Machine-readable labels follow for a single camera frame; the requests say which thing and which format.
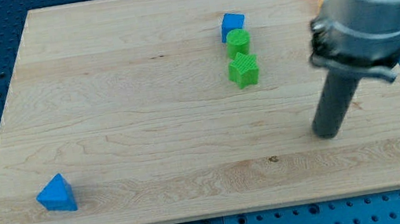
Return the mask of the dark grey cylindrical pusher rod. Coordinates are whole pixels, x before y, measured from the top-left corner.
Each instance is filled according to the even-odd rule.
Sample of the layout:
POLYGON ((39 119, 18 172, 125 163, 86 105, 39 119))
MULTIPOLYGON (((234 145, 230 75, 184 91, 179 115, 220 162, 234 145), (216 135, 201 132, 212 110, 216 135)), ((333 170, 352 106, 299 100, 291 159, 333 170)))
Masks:
POLYGON ((344 121, 356 92, 359 78, 329 72, 325 78, 319 104, 312 122, 312 131, 321 138, 334 138, 344 121))

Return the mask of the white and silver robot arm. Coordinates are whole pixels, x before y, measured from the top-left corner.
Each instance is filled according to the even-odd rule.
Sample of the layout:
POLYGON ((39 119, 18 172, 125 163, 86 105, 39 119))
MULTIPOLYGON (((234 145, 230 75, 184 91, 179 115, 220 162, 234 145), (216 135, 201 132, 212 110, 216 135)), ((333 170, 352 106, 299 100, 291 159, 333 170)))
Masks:
POLYGON ((397 77, 400 0, 323 0, 310 30, 310 63, 328 71, 312 130, 333 138, 363 78, 397 77))

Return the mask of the black clamp collar with lever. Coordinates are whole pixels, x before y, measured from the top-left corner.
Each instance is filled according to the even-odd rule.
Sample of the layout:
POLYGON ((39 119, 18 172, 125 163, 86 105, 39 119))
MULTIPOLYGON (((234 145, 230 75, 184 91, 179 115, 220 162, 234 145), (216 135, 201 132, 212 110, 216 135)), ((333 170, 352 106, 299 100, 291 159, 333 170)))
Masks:
POLYGON ((344 78, 374 78, 392 83, 393 71, 400 58, 400 31, 371 34, 355 31, 340 22, 315 17, 310 22, 314 67, 327 68, 344 78))

